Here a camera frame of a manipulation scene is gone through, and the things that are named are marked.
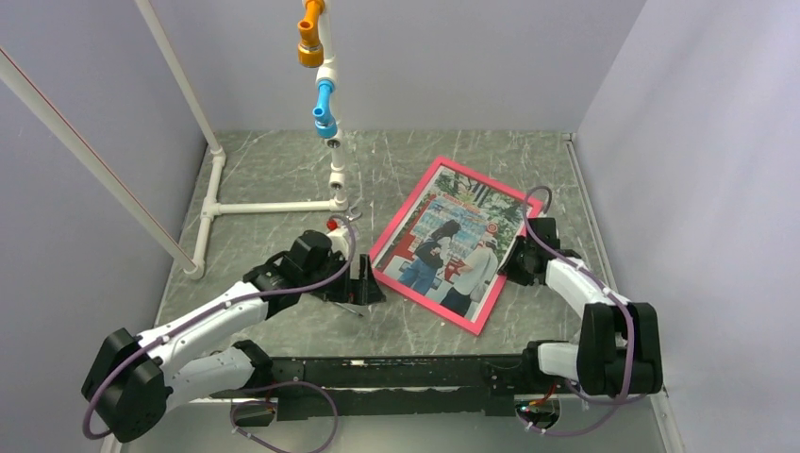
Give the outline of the pink wooden photo frame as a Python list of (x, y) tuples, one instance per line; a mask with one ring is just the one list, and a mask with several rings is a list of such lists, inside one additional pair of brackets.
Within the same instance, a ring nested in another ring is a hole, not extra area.
[(483, 330), (499, 273), (544, 204), (451, 159), (436, 158), (370, 251), (375, 278), (466, 331)]

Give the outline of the yellow black screwdriver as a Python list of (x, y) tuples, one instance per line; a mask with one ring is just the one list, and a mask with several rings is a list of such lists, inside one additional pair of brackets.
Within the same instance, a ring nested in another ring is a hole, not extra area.
[(343, 310), (346, 310), (346, 311), (348, 311), (350, 313), (353, 313), (358, 317), (363, 317), (364, 316), (363, 311), (361, 309), (358, 309), (357, 307), (355, 307), (352, 304), (334, 302), (334, 305), (339, 307), (339, 308), (341, 308), (341, 309), (343, 309)]

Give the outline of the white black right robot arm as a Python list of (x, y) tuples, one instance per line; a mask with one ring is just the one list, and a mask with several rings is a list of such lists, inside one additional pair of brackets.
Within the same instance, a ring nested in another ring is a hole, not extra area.
[(529, 342), (519, 369), (528, 390), (541, 392), (558, 378), (578, 384), (588, 395), (619, 398), (661, 390), (655, 308), (613, 291), (575, 251), (562, 248), (554, 219), (528, 219), (499, 273), (518, 285), (548, 287), (581, 319), (574, 344)]

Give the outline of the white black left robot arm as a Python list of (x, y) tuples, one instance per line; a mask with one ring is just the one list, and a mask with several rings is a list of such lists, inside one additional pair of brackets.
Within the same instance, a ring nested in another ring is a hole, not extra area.
[(267, 321), (309, 294), (322, 301), (370, 305), (385, 297), (367, 255), (357, 252), (353, 226), (306, 230), (292, 246), (252, 268), (203, 306), (138, 334), (120, 328), (102, 342), (81, 393), (88, 402), (82, 430), (127, 443), (169, 411), (224, 391), (263, 394), (275, 383), (273, 359), (250, 340), (207, 355), (213, 345)]

